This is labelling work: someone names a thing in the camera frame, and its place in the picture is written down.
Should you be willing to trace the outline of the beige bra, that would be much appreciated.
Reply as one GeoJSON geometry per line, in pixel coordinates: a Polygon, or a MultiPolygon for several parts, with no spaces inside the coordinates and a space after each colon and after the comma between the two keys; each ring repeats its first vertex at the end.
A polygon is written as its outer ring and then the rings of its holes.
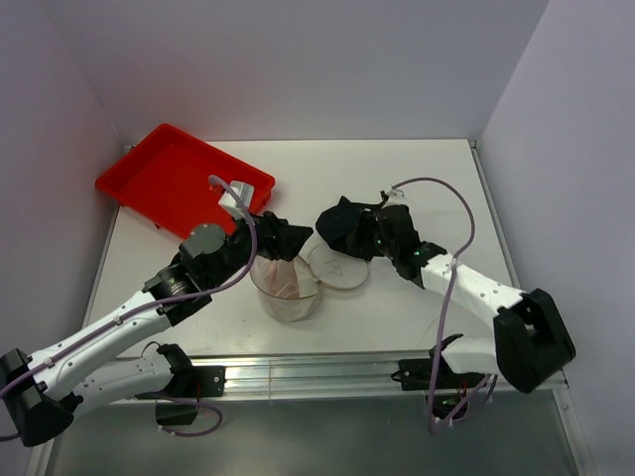
{"type": "Polygon", "coordinates": [[[291,262],[258,257],[251,270],[254,285],[274,298],[307,298],[315,293],[315,282],[302,258],[291,262]]]}

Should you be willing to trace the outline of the black garment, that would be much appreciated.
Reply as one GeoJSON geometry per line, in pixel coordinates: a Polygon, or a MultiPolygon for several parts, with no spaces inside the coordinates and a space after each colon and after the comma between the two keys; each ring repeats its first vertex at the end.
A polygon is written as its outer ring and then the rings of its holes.
{"type": "Polygon", "coordinates": [[[342,196],[336,205],[320,214],[317,233],[331,250],[370,262],[381,256],[376,243],[376,218],[382,206],[382,202],[354,202],[342,196]]]}

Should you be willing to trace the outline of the white mesh laundry bag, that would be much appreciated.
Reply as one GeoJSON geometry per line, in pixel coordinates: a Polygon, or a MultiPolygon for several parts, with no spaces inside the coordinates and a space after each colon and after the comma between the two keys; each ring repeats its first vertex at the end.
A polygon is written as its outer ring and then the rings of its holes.
{"type": "Polygon", "coordinates": [[[290,262],[258,257],[250,270],[262,307],[284,323],[309,317],[318,307],[324,288],[353,291],[368,276],[366,261],[335,252],[324,243],[314,246],[305,257],[298,256],[290,262]]]}

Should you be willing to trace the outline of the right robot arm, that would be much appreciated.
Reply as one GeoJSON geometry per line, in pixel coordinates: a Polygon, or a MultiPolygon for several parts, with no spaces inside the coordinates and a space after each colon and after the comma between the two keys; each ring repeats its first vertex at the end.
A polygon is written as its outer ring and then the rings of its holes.
{"type": "Polygon", "coordinates": [[[455,255],[420,239],[403,204],[365,205],[349,243],[390,260],[397,274],[442,296],[442,310],[456,304],[489,329],[487,337],[451,336],[440,329],[430,351],[430,375],[440,386],[462,374],[503,377],[529,394],[576,356],[576,348],[552,296],[506,286],[462,264],[455,255]]]}

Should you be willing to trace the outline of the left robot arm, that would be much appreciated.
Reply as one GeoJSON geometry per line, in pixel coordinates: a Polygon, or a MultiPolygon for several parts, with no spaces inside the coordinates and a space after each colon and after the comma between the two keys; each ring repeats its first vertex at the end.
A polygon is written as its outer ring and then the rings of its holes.
{"type": "Polygon", "coordinates": [[[239,283],[256,257],[293,261],[314,231],[274,213],[248,214],[226,233],[198,225],[170,265],[104,317],[48,348],[1,357],[1,400],[14,438],[33,447],[64,432],[81,415],[143,394],[181,396],[193,383],[191,361],[175,344],[132,364],[113,359],[134,344],[199,312],[214,294],[239,283]]]}

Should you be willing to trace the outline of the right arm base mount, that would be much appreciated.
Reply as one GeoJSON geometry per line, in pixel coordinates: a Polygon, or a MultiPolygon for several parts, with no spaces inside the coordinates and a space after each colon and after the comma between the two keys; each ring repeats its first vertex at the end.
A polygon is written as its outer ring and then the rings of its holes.
{"type": "MultiPolygon", "coordinates": [[[[427,391],[432,382],[435,352],[435,349],[431,349],[425,358],[399,360],[398,369],[390,375],[391,380],[400,384],[402,391],[427,391]]],[[[447,362],[441,359],[436,389],[467,391],[476,387],[484,377],[484,374],[474,372],[456,374],[447,362]]]]}

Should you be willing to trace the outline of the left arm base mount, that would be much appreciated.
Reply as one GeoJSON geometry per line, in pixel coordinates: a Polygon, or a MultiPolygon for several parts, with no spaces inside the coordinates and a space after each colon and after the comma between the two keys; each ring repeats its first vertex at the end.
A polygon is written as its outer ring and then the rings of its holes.
{"type": "Polygon", "coordinates": [[[217,398],[224,392],[225,368],[219,365],[196,366],[178,344],[160,344],[155,350],[168,364],[170,379],[160,390],[147,394],[172,398],[217,398]]]}

